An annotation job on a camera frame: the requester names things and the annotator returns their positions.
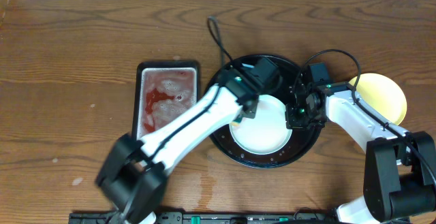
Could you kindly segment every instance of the wooden table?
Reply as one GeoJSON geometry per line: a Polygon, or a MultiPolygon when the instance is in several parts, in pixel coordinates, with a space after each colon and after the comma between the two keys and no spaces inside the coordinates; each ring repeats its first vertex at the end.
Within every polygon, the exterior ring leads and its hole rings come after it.
{"type": "MultiPolygon", "coordinates": [[[[66,223],[72,211],[109,210],[94,179],[113,142],[131,129],[136,66],[195,59],[204,87],[219,68],[210,15],[234,57],[275,53],[301,64],[323,49],[349,51],[363,72],[404,90],[402,126],[436,137],[435,2],[11,0],[0,29],[0,223],[66,223]]],[[[320,60],[336,81],[356,75],[339,54],[320,60]]],[[[177,166],[162,205],[327,210],[362,195],[363,172],[364,153],[333,124],[302,159],[273,170],[239,165],[207,139],[177,166]]]]}

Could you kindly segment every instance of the black clamp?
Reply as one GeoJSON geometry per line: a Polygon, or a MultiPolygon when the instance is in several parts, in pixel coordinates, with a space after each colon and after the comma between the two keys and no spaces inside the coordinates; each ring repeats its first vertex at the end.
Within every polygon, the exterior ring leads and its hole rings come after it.
{"type": "Polygon", "coordinates": [[[267,93],[274,80],[281,80],[279,68],[266,57],[253,67],[235,63],[218,76],[218,83],[238,98],[236,102],[243,106],[242,116],[246,118],[255,117],[259,95],[267,93]]]}
{"type": "MultiPolygon", "coordinates": [[[[406,138],[418,152],[436,168],[436,150],[426,132],[409,133],[406,138]]],[[[422,163],[402,140],[376,139],[367,143],[364,171],[364,198],[369,212],[380,221],[408,217],[436,209],[435,186],[422,163]],[[411,173],[399,176],[396,161],[411,165],[411,173]]]]}
{"type": "Polygon", "coordinates": [[[309,65],[299,84],[291,87],[295,100],[286,104],[286,127],[307,130],[312,127],[323,128],[326,123],[326,97],[336,92],[351,90],[347,82],[333,84],[324,63],[309,65]]]}
{"type": "Polygon", "coordinates": [[[138,165],[147,161],[141,141],[121,136],[104,161],[95,183],[132,224],[145,219],[162,201],[168,177],[163,163],[138,165]]]}

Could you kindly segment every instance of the yellow bowl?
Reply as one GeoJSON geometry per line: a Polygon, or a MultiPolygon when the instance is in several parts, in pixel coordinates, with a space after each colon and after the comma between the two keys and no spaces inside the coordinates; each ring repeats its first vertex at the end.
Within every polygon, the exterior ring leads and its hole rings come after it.
{"type": "MultiPolygon", "coordinates": [[[[354,85],[356,77],[349,81],[354,85]]],[[[400,86],[381,74],[362,74],[357,91],[370,106],[395,125],[406,116],[406,96],[400,86]]]]}

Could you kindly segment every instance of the black bowl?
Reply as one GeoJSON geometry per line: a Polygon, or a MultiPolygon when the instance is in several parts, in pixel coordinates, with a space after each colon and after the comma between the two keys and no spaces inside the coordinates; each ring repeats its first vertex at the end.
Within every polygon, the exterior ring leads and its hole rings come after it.
{"type": "MultiPolygon", "coordinates": [[[[300,67],[291,60],[269,54],[251,54],[239,57],[238,60],[242,63],[253,65],[261,57],[267,57],[276,63],[279,66],[280,74],[283,77],[283,82],[280,88],[271,95],[282,101],[284,104],[294,103],[295,96],[290,93],[290,87],[293,85],[300,67]]],[[[223,68],[229,69],[230,64],[227,63],[223,68]]],[[[208,83],[206,91],[216,83],[215,80],[218,73],[219,71],[208,83]]],[[[294,130],[291,138],[282,149],[267,155],[257,155],[242,149],[230,134],[229,125],[223,126],[212,133],[211,139],[221,152],[236,162],[249,167],[271,168],[284,166],[301,158],[315,144],[320,132],[320,128],[312,128],[304,131],[294,130]]]]}

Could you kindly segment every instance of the black cable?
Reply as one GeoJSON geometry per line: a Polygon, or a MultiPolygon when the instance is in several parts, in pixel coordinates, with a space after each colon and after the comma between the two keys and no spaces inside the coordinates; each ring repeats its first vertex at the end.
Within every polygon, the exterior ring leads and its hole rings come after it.
{"type": "Polygon", "coordinates": [[[219,91],[221,90],[221,85],[218,86],[218,90],[215,93],[214,97],[212,98],[211,102],[203,109],[203,111],[201,111],[199,114],[195,115],[193,118],[189,119],[186,123],[184,123],[182,126],[180,126],[179,128],[177,128],[175,131],[173,131],[169,136],[167,136],[162,142],[161,144],[157,147],[155,153],[153,153],[148,160],[152,161],[156,154],[163,148],[165,147],[165,145],[171,140],[171,138],[173,138],[178,132],[180,132],[182,129],[186,128],[186,126],[188,126],[189,124],[191,124],[192,122],[194,122],[197,118],[199,118],[200,116],[202,116],[205,112],[207,112],[209,110],[209,108],[211,108],[211,106],[214,104],[215,100],[218,97],[219,91]]]}
{"type": "Polygon", "coordinates": [[[370,116],[374,121],[376,121],[377,123],[379,123],[381,126],[383,126],[385,129],[387,129],[388,131],[390,131],[391,133],[393,133],[397,138],[402,138],[402,142],[408,147],[410,148],[410,151],[415,155],[416,158],[418,158],[418,160],[423,164],[423,166],[425,167],[426,171],[430,174],[431,180],[433,181],[433,188],[435,190],[435,194],[436,194],[436,177],[435,177],[435,173],[434,171],[431,169],[429,163],[425,160],[425,158],[420,154],[420,152],[418,152],[418,150],[416,150],[416,148],[414,147],[414,145],[408,141],[407,138],[405,138],[404,136],[402,136],[400,133],[398,133],[397,131],[395,131],[394,129],[392,129],[389,126],[389,123],[385,123],[383,121],[381,121],[379,118],[376,117],[376,115],[372,114],[371,112],[369,112],[362,104],[360,104],[359,99],[356,99],[356,89],[357,89],[357,84],[359,83],[359,79],[360,79],[360,75],[362,73],[362,70],[360,68],[360,64],[357,61],[356,58],[354,58],[350,53],[343,51],[343,50],[337,50],[337,49],[329,49],[329,50],[323,50],[320,51],[316,54],[314,54],[312,57],[310,57],[309,59],[307,59],[307,61],[305,62],[305,64],[301,67],[301,69],[298,71],[298,75],[295,78],[294,81],[294,85],[292,87],[292,92],[294,92],[295,90],[295,86],[297,83],[297,80],[299,79],[300,75],[301,75],[301,71],[307,66],[307,64],[309,64],[310,61],[312,61],[315,57],[327,53],[327,52],[339,52],[342,54],[347,55],[349,58],[351,58],[354,63],[356,64],[357,67],[357,78],[356,81],[353,85],[353,89],[352,89],[352,99],[353,102],[362,110],[364,111],[366,114],[368,114],[368,116],[370,116]]]}
{"type": "Polygon", "coordinates": [[[112,215],[110,215],[105,221],[104,224],[108,224],[110,222],[110,220],[112,220],[112,218],[119,213],[119,211],[114,211],[114,213],[112,215]]]}
{"type": "Polygon", "coordinates": [[[300,68],[300,70],[298,70],[298,74],[297,74],[297,76],[295,77],[294,85],[292,86],[292,93],[294,93],[294,91],[295,91],[295,86],[296,86],[297,81],[298,81],[298,79],[299,79],[299,77],[300,77],[300,75],[301,75],[301,72],[302,72],[302,70],[303,70],[304,68],[306,68],[307,64],[309,64],[309,62],[311,62],[315,57],[317,57],[317,56],[319,56],[319,55],[321,55],[321,54],[327,53],[327,52],[338,52],[338,53],[342,53],[342,54],[348,56],[349,58],[351,58],[351,59],[354,61],[354,63],[356,64],[356,67],[357,67],[357,78],[356,78],[356,82],[355,82],[354,85],[353,85],[353,91],[352,91],[352,92],[354,92],[354,91],[356,90],[356,88],[357,88],[357,84],[359,83],[360,75],[361,75],[361,73],[362,73],[362,70],[361,70],[361,68],[360,68],[360,64],[359,64],[359,62],[358,62],[358,61],[356,60],[356,58],[354,58],[350,53],[348,53],[348,52],[346,52],[346,51],[344,51],[344,50],[328,49],[328,50],[320,51],[320,52],[314,54],[313,56],[311,56],[309,59],[307,59],[307,61],[305,62],[305,64],[303,64],[303,66],[300,68]]]}
{"type": "MultiPolygon", "coordinates": [[[[233,61],[230,54],[224,49],[222,41],[221,41],[221,34],[219,33],[219,27],[217,23],[217,19],[213,16],[209,16],[207,18],[207,27],[209,29],[209,33],[212,35],[213,40],[215,43],[217,43],[219,49],[220,49],[220,56],[221,56],[221,68],[224,66],[224,55],[226,55],[230,61],[233,61]],[[213,23],[213,26],[215,28],[215,34],[212,31],[211,23],[213,23]]],[[[190,125],[192,122],[194,122],[197,118],[201,117],[205,112],[211,108],[211,106],[214,104],[215,100],[218,97],[219,91],[221,90],[222,84],[218,84],[218,89],[215,95],[213,96],[211,102],[201,111],[199,114],[195,115],[193,118],[189,119],[186,123],[181,125],[179,128],[177,128],[175,131],[173,131],[169,136],[167,136],[163,141],[160,143],[160,145],[157,147],[156,151],[148,158],[148,162],[152,163],[153,159],[156,157],[157,153],[165,147],[165,145],[173,138],[178,132],[180,132],[182,129],[186,128],[186,126],[190,125]]]]}
{"type": "Polygon", "coordinates": [[[320,218],[316,215],[315,211],[312,210],[311,208],[309,208],[309,207],[301,207],[301,208],[299,208],[299,209],[294,213],[294,220],[297,219],[297,215],[300,214],[300,211],[301,211],[302,209],[310,210],[310,211],[312,212],[312,214],[315,215],[315,217],[316,217],[317,220],[320,219],[320,218]]]}
{"type": "Polygon", "coordinates": [[[229,58],[230,62],[232,62],[233,61],[232,56],[230,56],[229,52],[225,50],[223,46],[223,42],[221,41],[221,34],[219,33],[218,21],[214,16],[209,16],[207,18],[207,29],[209,30],[209,33],[211,34],[213,41],[215,41],[215,43],[218,45],[220,49],[219,53],[221,55],[221,67],[223,67],[225,64],[224,55],[226,55],[227,58],[229,58]]]}

